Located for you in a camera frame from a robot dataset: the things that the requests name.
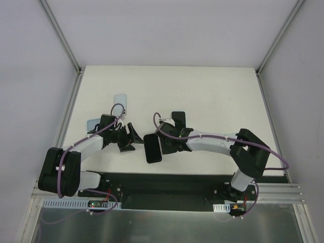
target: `robotic arm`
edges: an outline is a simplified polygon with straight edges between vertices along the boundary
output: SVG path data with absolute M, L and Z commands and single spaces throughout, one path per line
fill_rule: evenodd
M 103 114 L 97 126 L 98 131 L 115 120 L 116 116 Z M 103 149 L 110 143 L 117 143 L 120 152 L 135 150 L 131 145 L 132 143 L 144 143 L 131 123 L 128 123 L 127 127 L 129 133 L 127 133 L 126 126 L 119 126 L 119 124 L 112 126 L 110 129 L 89 138 L 67 153 L 64 158 L 61 174 L 61 194 L 63 196 L 73 196 L 78 190 L 98 187 L 100 182 L 100 175 L 98 173 L 81 171 L 81 162 L 91 154 Z M 88 132 L 88 136 L 95 132 L 96 129 Z M 40 190 L 57 193 L 58 165 L 66 149 L 52 147 L 48 150 L 38 180 L 38 188 Z
M 113 123 L 116 117 L 102 115 L 98 124 L 98 131 Z M 178 151 L 209 151 L 231 156 L 238 165 L 238 170 L 228 185 L 224 185 L 218 194 L 224 199 L 237 201 L 241 198 L 247 186 L 256 178 L 262 177 L 270 153 L 255 146 L 246 146 L 240 142 L 217 139 L 215 136 L 249 141 L 263 146 L 257 136 L 247 129 L 241 129 L 233 134 L 204 133 L 185 127 L 185 121 L 176 119 L 160 119 L 160 125 L 155 133 L 159 136 L 162 154 L 170 154 Z M 120 152 L 132 151 L 135 148 L 132 143 L 143 144 L 131 123 L 126 126 L 115 125 L 110 129 L 92 136 L 75 148 L 72 148 L 65 156 L 61 174 L 61 194 L 73 196 L 78 190 L 97 188 L 100 175 L 95 172 L 81 171 L 80 165 L 92 153 L 103 149 L 110 143 L 117 143 Z M 61 160 L 64 148 L 52 147 L 48 150 L 44 165 L 38 180 L 40 190 L 57 193 L 58 164 Z
M 177 129 L 172 124 L 172 119 L 160 119 L 160 125 L 155 133 L 159 136 L 162 154 L 175 153 L 177 151 L 209 151 L 231 156 L 238 166 L 238 170 L 232 177 L 231 182 L 218 190 L 218 194 L 230 201 L 237 201 L 243 195 L 248 185 L 257 178 L 262 177 L 270 153 L 255 146 L 246 146 L 243 143 L 229 140 L 217 139 L 221 136 L 225 138 L 240 139 L 257 143 L 268 147 L 256 135 L 248 129 L 241 129 L 238 133 L 213 134 L 205 133 L 191 128 Z M 161 131 L 172 137 L 189 137 L 189 139 L 172 139 Z

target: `black object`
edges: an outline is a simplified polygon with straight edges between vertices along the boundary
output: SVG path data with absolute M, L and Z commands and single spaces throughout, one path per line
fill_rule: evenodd
M 63 152 L 62 148 L 55 147 L 47 151 L 38 180 L 40 190 L 57 193 L 58 172 L 55 167 L 59 166 Z M 63 164 L 65 168 L 61 174 L 61 194 L 63 196 L 73 196 L 80 184 L 81 153 L 76 151 L 68 152 Z
M 213 204 L 224 204 L 219 190 L 232 178 L 230 175 L 97 173 L 101 179 L 96 190 L 111 189 L 122 209 L 137 210 L 212 212 Z M 256 181 L 288 183 L 286 176 L 264 176 Z M 253 190 L 255 187 L 250 185 L 244 193 L 250 201 L 255 200 Z M 78 196 L 102 198 L 102 194 L 85 190 Z
M 144 148 L 146 161 L 149 164 L 160 162 L 162 160 L 158 136 L 155 133 L 147 134 L 144 136 Z
M 171 118 L 174 120 L 177 130 L 181 131 L 186 127 L 186 113 L 184 111 L 172 111 Z
M 182 128 L 180 131 L 176 129 L 170 123 L 161 123 L 159 126 L 160 130 L 164 133 L 171 135 L 173 137 L 187 137 L 190 132 L 193 131 L 192 128 Z M 187 139 L 185 140 L 176 140 L 168 138 L 167 136 L 163 135 L 159 130 L 155 131 L 155 134 L 158 135 L 161 142 L 162 154 L 171 154 L 181 151 L 189 151 L 191 150 L 186 145 Z
M 99 126 L 99 123 L 95 125 L 95 128 L 93 128 L 91 131 L 88 131 L 87 134 L 94 134 L 97 132 L 97 128 Z
M 239 200 L 246 193 L 231 187 L 230 183 L 219 186 L 217 191 L 222 198 L 233 202 L 237 202 L 237 200 Z
M 100 118 L 98 131 L 105 128 L 115 120 L 116 116 L 103 114 Z M 136 133 L 132 123 L 128 123 L 127 127 L 130 131 L 128 134 L 125 126 L 116 130 L 117 127 L 115 125 L 101 132 L 99 135 L 103 137 L 103 148 L 109 145 L 110 143 L 117 143 L 120 152 L 126 152 L 135 150 L 135 148 L 131 145 L 132 143 L 143 144 L 144 141 Z
M 269 148 L 248 129 L 240 129 L 239 133 L 236 135 L 237 139 L 257 143 Z M 245 144 L 235 142 L 234 145 L 230 147 L 230 155 L 245 175 L 252 178 L 262 177 L 270 152 L 255 146 L 248 146 L 248 149 L 245 150 L 245 146 Z
M 247 212 L 247 209 L 244 205 L 237 205 L 238 207 L 235 209 L 233 208 L 236 204 L 230 204 L 230 212 L 228 213 L 230 216 L 241 216 Z

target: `metal frame edge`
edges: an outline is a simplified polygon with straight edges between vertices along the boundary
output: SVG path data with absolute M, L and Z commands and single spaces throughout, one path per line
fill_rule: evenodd
M 51 24 L 57 39 L 59 40 L 59 42 L 62 45 L 62 48 L 64 49 L 67 57 L 69 58 L 70 62 L 72 63 L 75 71 L 79 74 L 80 73 L 80 66 L 75 58 L 75 55 L 70 47 L 70 45 L 68 44 L 63 31 L 59 25 L 59 23 L 57 22 L 54 13 L 50 7 L 50 5 L 48 4 L 47 0 L 38 0 L 41 8 L 43 9 L 49 23 Z
M 289 29 L 290 25 L 294 21 L 297 14 L 300 12 L 300 10 L 305 2 L 306 2 L 306 0 L 297 0 L 296 1 L 295 5 L 293 6 L 293 8 L 291 9 L 290 13 L 288 14 L 286 20 L 284 21 L 283 25 L 281 26 L 277 36 L 274 38 L 270 48 L 268 49 L 265 57 L 263 58 L 259 68 L 257 69 L 257 75 L 260 75 L 260 73 L 262 73 L 262 71 L 265 68 L 265 66 L 267 65 L 270 57 L 272 56 L 272 54 L 275 52 L 275 50 L 279 46 L 283 36 L 286 34 L 287 30 Z
M 308 207 L 307 207 L 307 204 L 304 204 L 303 205 L 303 208 L 305 210 L 305 215 L 307 217 L 307 221 L 308 221 L 308 225 L 309 225 L 309 228 L 311 230 L 311 233 L 312 233 L 312 236 L 315 240 L 316 243 L 319 243 L 319 239 L 317 237 L 317 234 L 316 234 L 316 231 L 315 231 L 315 228 L 314 228 L 314 225 L 313 225 L 313 222 L 311 221 L 311 218 L 310 218 L 310 215 L 309 215 L 309 211 L 308 211 Z
M 258 80 L 258 83 L 259 83 L 261 96 L 262 96 L 263 103 L 264 103 L 264 106 L 265 106 L 265 110 L 267 112 L 268 120 L 269 120 L 269 123 L 270 123 L 270 128 L 271 128 L 271 131 L 272 131 L 275 147 L 277 149 L 277 152 L 280 155 L 282 155 L 280 145 L 279 145 L 279 141 L 278 141 L 278 136 L 277 136 L 277 133 L 275 131 L 274 124 L 273 124 L 273 119 L 272 119 L 272 114 L 271 114 L 269 102 L 268 102 L 267 96 L 266 96 L 266 94 L 264 92 L 261 79 L 262 79 L 262 77 L 260 75 L 257 75 L 257 80 Z M 290 182 L 289 173 L 287 171 L 285 171 L 284 174 L 286 175 L 288 181 Z
M 55 142 L 55 147 L 62 147 L 65 139 L 65 135 L 67 132 L 67 128 L 70 123 L 70 119 L 72 116 L 73 108 L 75 105 L 75 101 L 77 98 L 77 94 L 79 92 L 81 82 L 82 82 L 82 77 L 83 77 L 83 70 L 80 71 L 80 73 L 77 75 L 76 80 L 74 82 L 74 86 L 72 88 L 72 92 L 69 98 L 69 101 L 67 103 L 67 106 L 65 108 L 64 116 L 63 116 L 63 121 L 61 123 L 59 132 L 58 132 L 58 137 Z
M 312 223 L 309 220 L 307 206 L 294 204 L 293 207 L 304 243 L 319 243 L 315 231 L 313 230 Z
M 39 214 L 43 205 L 42 198 L 31 198 L 25 214 L 23 224 L 20 228 L 17 242 L 19 243 L 30 243 L 33 235 L 36 232 L 36 225 Z

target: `white table surface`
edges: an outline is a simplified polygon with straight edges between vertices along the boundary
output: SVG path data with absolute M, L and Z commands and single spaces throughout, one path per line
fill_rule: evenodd
M 250 129 L 275 150 L 269 120 L 253 68 L 87 66 L 77 95 L 64 146 L 87 132 L 87 121 L 109 114 L 114 95 L 127 95 L 127 115 L 137 133 L 155 131 L 153 114 L 164 118 L 172 111 L 185 111 L 186 124 L 211 133 L 236 133 Z M 163 155 L 162 162 L 148 164 L 144 145 L 120 153 L 110 144 L 88 157 L 82 169 L 122 173 L 232 175 L 237 165 L 231 157 L 205 151 Z M 270 156 L 267 167 L 280 167 Z M 266 171 L 264 175 L 282 175 Z

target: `gray wall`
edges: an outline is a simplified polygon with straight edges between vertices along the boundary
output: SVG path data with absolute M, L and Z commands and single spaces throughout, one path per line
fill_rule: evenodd
M 290 176 L 301 183 L 324 239 L 324 1 L 308 0 L 262 72 Z
M 76 74 L 36 0 L 0 1 L 0 242 L 15 242 Z
M 48 0 L 81 66 L 257 67 L 296 0 Z

